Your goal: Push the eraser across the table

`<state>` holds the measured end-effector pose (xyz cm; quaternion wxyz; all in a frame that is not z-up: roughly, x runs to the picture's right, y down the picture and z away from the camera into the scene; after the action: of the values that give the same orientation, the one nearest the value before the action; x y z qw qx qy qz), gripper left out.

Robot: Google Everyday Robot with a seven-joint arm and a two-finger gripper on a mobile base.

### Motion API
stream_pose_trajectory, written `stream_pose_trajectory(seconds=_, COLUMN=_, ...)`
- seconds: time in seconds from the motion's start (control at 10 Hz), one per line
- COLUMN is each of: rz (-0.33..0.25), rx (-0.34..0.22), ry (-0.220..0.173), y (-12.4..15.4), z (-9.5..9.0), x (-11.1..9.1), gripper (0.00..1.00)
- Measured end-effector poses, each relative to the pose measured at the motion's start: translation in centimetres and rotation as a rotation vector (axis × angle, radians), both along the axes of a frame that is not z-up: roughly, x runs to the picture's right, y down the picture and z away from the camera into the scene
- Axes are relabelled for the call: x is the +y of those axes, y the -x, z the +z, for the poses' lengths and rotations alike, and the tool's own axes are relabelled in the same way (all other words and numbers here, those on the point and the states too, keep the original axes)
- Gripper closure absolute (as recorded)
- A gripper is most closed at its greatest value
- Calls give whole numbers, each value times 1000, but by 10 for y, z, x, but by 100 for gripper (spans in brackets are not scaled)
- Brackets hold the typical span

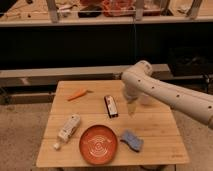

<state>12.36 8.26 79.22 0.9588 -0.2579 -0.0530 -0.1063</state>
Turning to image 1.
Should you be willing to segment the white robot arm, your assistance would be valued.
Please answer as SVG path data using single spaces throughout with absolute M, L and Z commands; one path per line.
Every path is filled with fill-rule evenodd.
M 213 130 L 213 95 L 165 83 L 152 78 L 152 73 L 152 65 L 145 60 L 126 69 L 121 74 L 124 97 L 134 101 L 145 93 Z

